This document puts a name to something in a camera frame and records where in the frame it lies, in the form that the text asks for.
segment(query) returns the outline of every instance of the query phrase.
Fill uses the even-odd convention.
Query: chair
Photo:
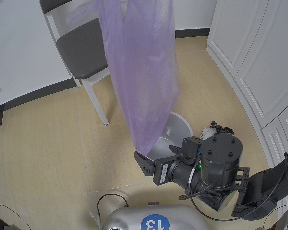
[[[110,74],[98,18],[60,36],[52,12],[72,0],[39,0],[52,30],[56,47],[75,79],[81,80],[104,125],[109,122],[92,89],[92,85]]]

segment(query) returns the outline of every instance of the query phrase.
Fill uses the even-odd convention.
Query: gray chair seat
[[[88,79],[108,67],[98,18],[63,35],[56,46],[75,79]]]

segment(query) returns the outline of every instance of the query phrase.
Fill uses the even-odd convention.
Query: black cylindrical motor
[[[236,180],[240,156],[241,141],[231,134],[220,133],[203,141],[201,146],[201,178],[212,188],[229,186]]]

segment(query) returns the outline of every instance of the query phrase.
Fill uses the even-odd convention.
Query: white label
[[[160,183],[163,183],[165,181],[168,166],[169,166],[169,164],[167,163],[162,167],[162,174],[161,174]]]

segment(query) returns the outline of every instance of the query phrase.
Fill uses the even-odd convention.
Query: wire
[[[284,163],[285,163],[286,168],[287,168],[287,166],[288,166],[288,164],[287,164],[287,157],[288,157],[288,154],[285,153]],[[273,194],[274,190],[276,189],[276,187],[277,187],[278,184],[280,183],[281,179],[283,178],[284,173],[285,173],[285,171],[281,174],[279,180],[277,181],[275,187],[274,187],[273,190],[270,192],[270,194],[268,195],[268,197],[266,197],[266,199],[265,199],[259,206],[257,206],[256,208],[252,209],[249,213],[246,213],[246,214],[244,214],[243,216],[240,216],[240,217],[237,217],[237,218],[221,220],[221,219],[216,219],[216,218],[210,217],[210,216],[206,215],[204,212],[202,212],[202,211],[196,206],[196,204],[194,203],[194,201],[193,201],[192,198],[190,198],[190,199],[191,199],[192,204],[194,205],[194,207],[195,207],[203,216],[207,217],[207,218],[210,219],[210,220],[215,220],[215,221],[233,221],[233,220],[238,220],[238,219],[241,219],[242,217],[245,217],[245,216],[253,213],[256,209],[258,209],[261,205],[263,205],[263,204],[269,199],[269,197],[271,197],[271,195]]]
[[[287,205],[282,205],[282,206],[280,206],[280,207],[277,207],[277,208],[274,209],[273,211],[275,211],[275,210],[277,210],[277,209],[279,209],[279,208],[285,207],[285,206],[288,206],[288,204],[287,204]],[[266,218],[265,221],[264,221],[264,224],[266,223],[266,220],[268,219],[269,215],[272,214],[273,211],[271,211],[270,214],[268,214],[267,218]]]
[[[7,206],[5,206],[5,205],[0,205],[0,206],[4,206],[4,207],[6,207],[6,208],[8,208],[9,210],[11,210],[12,212],[14,212],[16,215],[18,215],[15,211],[13,211],[12,209],[10,209],[9,207],[7,207]],[[29,229],[31,230],[31,228],[30,228],[30,226],[29,226],[29,224],[20,216],[20,215],[18,215],[27,225],[28,225],[28,227],[29,227]]]
[[[207,186],[204,190],[201,190],[195,194],[187,194],[187,195],[181,195],[179,196],[179,200],[186,200],[186,199],[189,199],[189,198],[192,198],[192,197],[196,197],[196,196],[200,196],[202,195],[206,190],[210,189],[211,187],[213,186],[213,184],[211,184],[210,186]]]
[[[98,202],[97,202],[97,212],[98,212],[98,217],[99,217],[100,223],[101,223],[101,220],[100,220],[100,212],[99,212],[99,202],[100,202],[105,196],[107,196],[107,195],[114,195],[114,196],[121,197],[121,198],[125,201],[125,203],[126,203],[125,207],[126,207],[126,206],[129,206],[128,203],[127,203],[127,200],[126,200],[123,196],[121,196],[121,195],[118,195],[118,194],[105,194],[105,195],[103,195],[103,196],[98,200]]]

